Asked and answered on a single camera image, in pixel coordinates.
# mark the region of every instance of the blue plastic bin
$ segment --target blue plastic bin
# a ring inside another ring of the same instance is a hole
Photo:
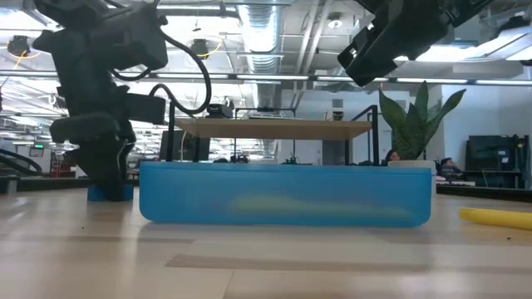
[[[431,216],[431,171],[145,162],[140,211],[157,223],[410,228]]]

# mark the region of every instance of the air duct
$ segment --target air duct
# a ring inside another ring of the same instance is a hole
[[[263,55],[275,53],[280,46],[281,8],[269,5],[239,5],[242,20],[242,35],[247,51],[261,55],[247,56],[249,72],[254,74],[275,74],[278,72],[280,58]],[[256,84],[254,100],[257,107],[280,108],[281,97],[278,85]]]

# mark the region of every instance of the yellow pool noodle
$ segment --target yellow pool noodle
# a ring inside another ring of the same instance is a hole
[[[460,219],[484,225],[532,230],[532,213],[462,208],[460,210]]]

